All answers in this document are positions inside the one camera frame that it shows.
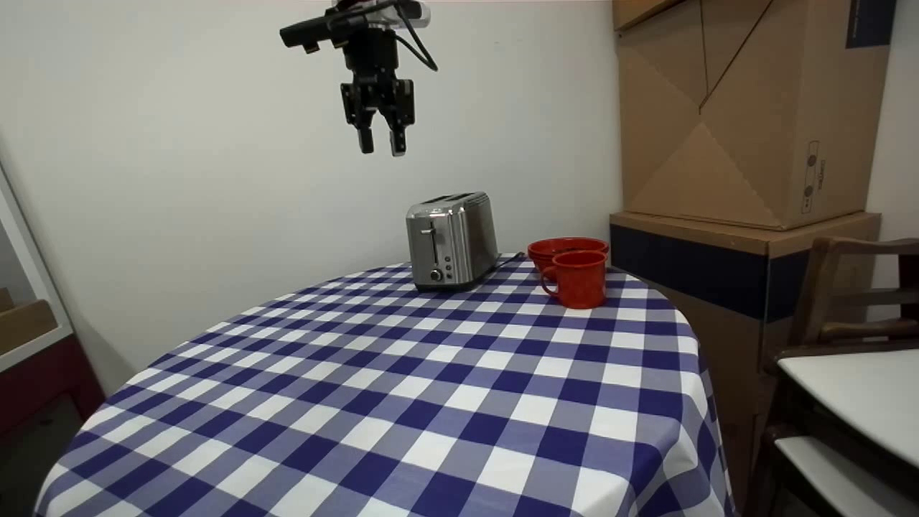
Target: cardboard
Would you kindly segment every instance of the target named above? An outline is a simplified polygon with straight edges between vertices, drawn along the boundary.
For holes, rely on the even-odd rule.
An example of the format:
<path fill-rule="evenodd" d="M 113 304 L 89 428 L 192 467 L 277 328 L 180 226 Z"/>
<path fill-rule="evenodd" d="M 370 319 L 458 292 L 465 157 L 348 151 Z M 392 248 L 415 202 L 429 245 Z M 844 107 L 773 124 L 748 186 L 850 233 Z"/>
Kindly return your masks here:
<path fill-rule="evenodd" d="M 37 299 L 27 304 L 14 304 L 0 314 L 0 354 L 37 339 L 40 332 L 55 329 L 55 314 L 47 301 Z"/>
<path fill-rule="evenodd" d="M 860 212 L 886 45 L 844 0 L 684 0 L 616 36 L 628 212 L 790 229 Z"/>
<path fill-rule="evenodd" d="M 712 390 L 737 507 L 767 421 L 770 355 L 783 347 L 813 239 L 875 239 L 877 216 L 844 216 L 791 233 L 744 229 L 652 216 L 610 216 L 609 256 L 652 282 L 691 325 Z M 850 262 L 850 286 L 870 285 L 870 263 Z"/>
<path fill-rule="evenodd" d="M 681 0 L 616 0 L 613 2 L 613 29 L 628 29 L 665 6 L 681 2 Z"/>

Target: red mug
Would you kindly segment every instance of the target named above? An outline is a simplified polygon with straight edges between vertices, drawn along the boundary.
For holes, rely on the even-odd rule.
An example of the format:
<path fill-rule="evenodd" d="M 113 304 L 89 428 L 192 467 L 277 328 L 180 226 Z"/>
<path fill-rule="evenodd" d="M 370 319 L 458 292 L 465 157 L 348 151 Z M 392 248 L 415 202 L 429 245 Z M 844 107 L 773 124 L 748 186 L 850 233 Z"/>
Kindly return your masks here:
<path fill-rule="evenodd" d="M 597 249 L 605 252 L 609 248 L 597 239 L 579 239 L 579 235 L 567 235 L 567 239 L 541 239 L 528 245 L 526 256 L 536 263 L 536 272 L 544 276 L 544 266 L 551 266 L 551 258 L 556 252 L 574 252 L 574 249 Z"/>
<path fill-rule="evenodd" d="M 566 308 L 599 308 L 605 301 L 605 252 L 556 252 L 539 276 L 541 291 Z"/>

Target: checkered tablecloth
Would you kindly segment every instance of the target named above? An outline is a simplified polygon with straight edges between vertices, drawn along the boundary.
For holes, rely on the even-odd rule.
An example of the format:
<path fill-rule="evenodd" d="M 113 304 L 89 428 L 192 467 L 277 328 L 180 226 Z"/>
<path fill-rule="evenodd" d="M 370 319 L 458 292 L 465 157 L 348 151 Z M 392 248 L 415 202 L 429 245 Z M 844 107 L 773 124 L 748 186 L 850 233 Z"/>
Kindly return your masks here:
<path fill-rule="evenodd" d="M 404 263 L 208 328 L 121 387 L 37 513 L 732 513 L 685 319 L 609 272 L 563 311 L 526 258 L 465 292 Z"/>

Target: toaster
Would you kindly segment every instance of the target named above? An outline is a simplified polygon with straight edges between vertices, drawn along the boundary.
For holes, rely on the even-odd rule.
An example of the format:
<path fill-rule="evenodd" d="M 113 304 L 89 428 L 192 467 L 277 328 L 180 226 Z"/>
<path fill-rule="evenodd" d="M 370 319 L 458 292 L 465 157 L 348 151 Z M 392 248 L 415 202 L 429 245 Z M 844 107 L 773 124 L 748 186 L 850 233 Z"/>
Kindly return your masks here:
<path fill-rule="evenodd" d="M 408 210 L 409 276 L 419 291 L 480 285 L 495 263 L 485 192 L 437 196 Z"/>

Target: wall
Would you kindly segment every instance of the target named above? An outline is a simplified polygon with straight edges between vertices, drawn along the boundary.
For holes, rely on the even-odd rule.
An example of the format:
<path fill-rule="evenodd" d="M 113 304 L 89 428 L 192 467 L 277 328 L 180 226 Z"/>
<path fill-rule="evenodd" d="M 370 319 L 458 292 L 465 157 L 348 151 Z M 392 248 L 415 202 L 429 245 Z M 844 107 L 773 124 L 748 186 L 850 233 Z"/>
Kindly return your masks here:
<path fill-rule="evenodd" d="M 105 387 L 264 299 L 404 262 L 404 210 L 434 192 L 490 192 L 503 249 L 605 235 L 609 0 L 437 0 L 442 71 L 402 51 L 398 160 L 355 151 L 342 54 L 276 34 L 325 6 L 0 0 L 0 160 Z"/>
<path fill-rule="evenodd" d="M 919 235 L 919 2 L 895 2 L 892 45 L 867 206 L 885 239 Z"/>

